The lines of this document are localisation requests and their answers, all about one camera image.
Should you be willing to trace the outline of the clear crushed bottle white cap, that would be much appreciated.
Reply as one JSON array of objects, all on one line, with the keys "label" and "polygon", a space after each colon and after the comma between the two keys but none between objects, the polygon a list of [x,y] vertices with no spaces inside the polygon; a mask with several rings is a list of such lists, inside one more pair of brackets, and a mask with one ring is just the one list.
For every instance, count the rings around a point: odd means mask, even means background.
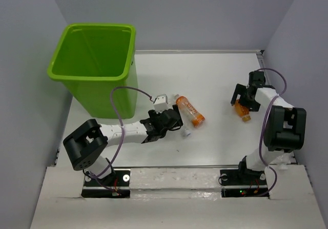
[{"label": "clear crushed bottle white cap", "polygon": [[[175,99],[171,96],[168,99],[169,105],[172,107],[172,105],[175,104]],[[179,112],[181,115],[181,120],[183,122],[183,126],[180,129],[175,128],[174,130],[177,130],[182,138],[187,138],[188,136],[191,135],[191,130],[190,130],[190,124],[188,122],[187,117],[185,116],[184,112],[179,108]]]}]

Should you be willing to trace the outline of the orange drink bottle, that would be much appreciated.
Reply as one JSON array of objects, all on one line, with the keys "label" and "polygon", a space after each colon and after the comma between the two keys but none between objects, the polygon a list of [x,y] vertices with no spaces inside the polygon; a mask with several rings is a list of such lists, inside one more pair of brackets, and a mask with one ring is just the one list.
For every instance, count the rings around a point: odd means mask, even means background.
[{"label": "orange drink bottle", "polygon": [[176,94],[174,99],[179,110],[187,117],[193,127],[198,128],[203,124],[205,117],[195,109],[186,97]]}]

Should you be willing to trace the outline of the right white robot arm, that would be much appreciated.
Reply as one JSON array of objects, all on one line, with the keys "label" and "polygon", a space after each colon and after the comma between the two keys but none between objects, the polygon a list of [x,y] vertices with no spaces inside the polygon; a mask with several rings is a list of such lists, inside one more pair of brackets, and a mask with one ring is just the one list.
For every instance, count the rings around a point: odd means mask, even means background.
[{"label": "right white robot arm", "polygon": [[303,147],[306,110],[287,103],[267,84],[263,69],[250,72],[246,86],[236,85],[231,105],[244,122],[251,119],[250,112],[265,109],[259,147],[239,162],[236,178],[240,183],[260,178],[272,161]]}]

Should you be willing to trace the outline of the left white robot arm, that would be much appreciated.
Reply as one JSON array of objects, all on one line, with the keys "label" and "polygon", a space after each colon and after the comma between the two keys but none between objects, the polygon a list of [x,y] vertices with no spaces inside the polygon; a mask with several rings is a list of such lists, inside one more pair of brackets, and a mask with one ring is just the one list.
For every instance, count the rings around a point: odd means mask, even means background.
[{"label": "left white robot arm", "polygon": [[63,145],[75,171],[86,171],[91,179],[101,185],[110,184],[115,179],[113,160],[102,157],[105,148],[124,143],[144,144],[158,141],[168,131],[179,130],[183,121],[177,105],[157,113],[148,112],[149,118],[120,125],[99,124],[96,119],[85,121],[63,140]]}]

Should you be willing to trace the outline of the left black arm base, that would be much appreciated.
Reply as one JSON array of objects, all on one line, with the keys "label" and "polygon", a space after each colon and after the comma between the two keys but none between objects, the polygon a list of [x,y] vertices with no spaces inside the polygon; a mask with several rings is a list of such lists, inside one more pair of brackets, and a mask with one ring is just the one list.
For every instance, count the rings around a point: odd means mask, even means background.
[{"label": "left black arm base", "polygon": [[103,179],[93,179],[84,171],[84,182],[81,196],[84,198],[129,198],[130,197],[130,169],[115,169],[110,176]]}]

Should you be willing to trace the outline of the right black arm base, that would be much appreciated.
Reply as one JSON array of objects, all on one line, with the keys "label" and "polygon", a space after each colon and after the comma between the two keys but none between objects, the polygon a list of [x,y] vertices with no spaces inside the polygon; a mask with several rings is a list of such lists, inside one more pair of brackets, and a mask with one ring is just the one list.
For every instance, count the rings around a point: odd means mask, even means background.
[{"label": "right black arm base", "polygon": [[218,183],[222,198],[269,197],[266,179],[249,175],[240,177],[237,169],[220,170]]}]

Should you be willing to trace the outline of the small orange bottle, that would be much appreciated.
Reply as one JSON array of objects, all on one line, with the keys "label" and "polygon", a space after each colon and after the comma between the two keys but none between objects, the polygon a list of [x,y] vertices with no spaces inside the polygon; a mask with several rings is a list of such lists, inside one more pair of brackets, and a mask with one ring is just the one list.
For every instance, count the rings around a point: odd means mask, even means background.
[{"label": "small orange bottle", "polygon": [[235,112],[237,113],[237,115],[241,118],[241,120],[243,122],[247,122],[247,121],[251,120],[249,109],[245,106],[242,106],[239,103],[239,99],[236,100],[236,102],[234,104],[234,109],[235,109]]}]

